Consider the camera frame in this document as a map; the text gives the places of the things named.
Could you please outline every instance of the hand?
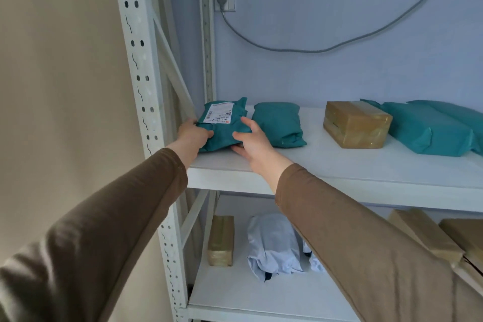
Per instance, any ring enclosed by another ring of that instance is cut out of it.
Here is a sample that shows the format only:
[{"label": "hand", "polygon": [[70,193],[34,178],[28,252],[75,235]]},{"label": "hand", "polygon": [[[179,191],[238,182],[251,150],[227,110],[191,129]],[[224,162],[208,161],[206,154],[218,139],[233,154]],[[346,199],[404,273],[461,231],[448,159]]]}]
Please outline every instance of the hand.
[{"label": "hand", "polygon": [[188,169],[198,155],[198,150],[213,135],[213,131],[197,127],[195,121],[189,119],[178,129],[178,138],[167,145],[166,148],[173,150],[183,162],[184,167]]},{"label": "hand", "polygon": [[250,162],[252,171],[261,175],[275,193],[281,174],[293,162],[272,147],[267,136],[255,121],[247,117],[241,119],[241,122],[247,125],[252,132],[234,132],[233,138],[243,142],[243,147],[233,145],[231,148]]}]

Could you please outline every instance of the white label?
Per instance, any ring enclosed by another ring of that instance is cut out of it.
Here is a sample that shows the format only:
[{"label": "white label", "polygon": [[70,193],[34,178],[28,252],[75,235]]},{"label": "white label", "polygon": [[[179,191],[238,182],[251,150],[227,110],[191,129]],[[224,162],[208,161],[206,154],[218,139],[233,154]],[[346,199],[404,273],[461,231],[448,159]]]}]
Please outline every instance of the white label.
[{"label": "white label", "polygon": [[233,111],[233,102],[215,103],[211,105],[205,119],[204,124],[229,124],[231,122],[231,113]]}]

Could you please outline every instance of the white shelf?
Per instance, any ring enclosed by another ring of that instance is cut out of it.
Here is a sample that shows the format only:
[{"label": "white shelf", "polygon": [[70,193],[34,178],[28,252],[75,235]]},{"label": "white shelf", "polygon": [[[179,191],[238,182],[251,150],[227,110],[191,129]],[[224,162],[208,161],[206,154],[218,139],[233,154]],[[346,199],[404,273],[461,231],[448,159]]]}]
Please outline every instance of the white shelf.
[{"label": "white shelf", "polygon": [[[370,207],[387,218],[391,208]],[[235,248],[232,267],[208,265],[205,250],[188,304],[190,318],[219,322],[358,321],[349,303],[327,273],[312,270],[301,254],[304,274],[278,275],[260,282],[248,267],[246,229],[251,216],[278,211],[271,198],[221,195],[217,215],[235,216]],[[435,221],[445,217],[481,217],[432,210]]]},{"label": "white shelf", "polygon": [[[253,107],[247,109],[250,117]],[[483,212],[482,157],[415,154],[391,136],[382,149],[342,149],[323,129],[324,111],[301,108],[308,144],[280,152],[359,202]],[[271,194],[229,149],[199,154],[188,170],[188,186]]]}]

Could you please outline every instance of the brown sleeve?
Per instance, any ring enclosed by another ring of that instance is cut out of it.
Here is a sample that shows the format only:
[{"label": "brown sleeve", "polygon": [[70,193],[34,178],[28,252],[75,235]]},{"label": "brown sleeve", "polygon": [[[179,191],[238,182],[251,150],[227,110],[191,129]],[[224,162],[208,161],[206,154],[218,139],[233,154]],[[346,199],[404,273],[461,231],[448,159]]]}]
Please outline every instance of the brown sleeve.
[{"label": "brown sleeve", "polygon": [[299,165],[275,201],[364,322],[481,320],[483,298],[449,264]]},{"label": "brown sleeve", "polygon": [[165,148],[80,203],[0,268],[0,320],[107,321],[186,185]]}]

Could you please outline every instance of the shelving unit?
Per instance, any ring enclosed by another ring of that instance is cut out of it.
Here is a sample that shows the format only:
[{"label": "shelving unit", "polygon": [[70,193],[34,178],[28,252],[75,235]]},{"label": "shelving unit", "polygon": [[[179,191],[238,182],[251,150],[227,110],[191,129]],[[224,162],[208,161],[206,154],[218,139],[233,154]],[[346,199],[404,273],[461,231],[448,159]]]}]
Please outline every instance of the shelving unit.
[{"label": "shelving unit", "polygon": [[[144,154],[149,157],[170,142],[176,132],[173,115],[177,95],[185,116],[194,108],[180,70],[163,32],[166,18],[153,0],[118,0],[130,66]],[[171,3],[164,3],[169,9]],[[200,0],[200,25],[205,99],[216,99],[213,0]],[[249,107],[249,116],[253,107]],[[329,184],[388,216],[391,207],[422,207],[435,220],[481,216],[483,213],[483,158],[418,155],[389,137],[384,148],[341,149],[323,130],[324,110],[301,108],[300,120],[307,146],[282,149]],[[263,179],[234,152],[220,150],[198,156],[188,170],[188,186],[202,189],[184,222],[180,201],[158,230],[173,319],[219,322],[357,321],[357,316],[328,274],[277,276],[260,283],[246,261],[246,224],[250,216],[277,211],[272,199],[219,195],[219,191],[271,194]],[[190,299],[186,286],[183,248],[203,203],[208,199],[203,257]],[[207,264],[206,245],[214,213],[235,216],[234,264]],[[308,269],[307,262],[302,266]]]}]

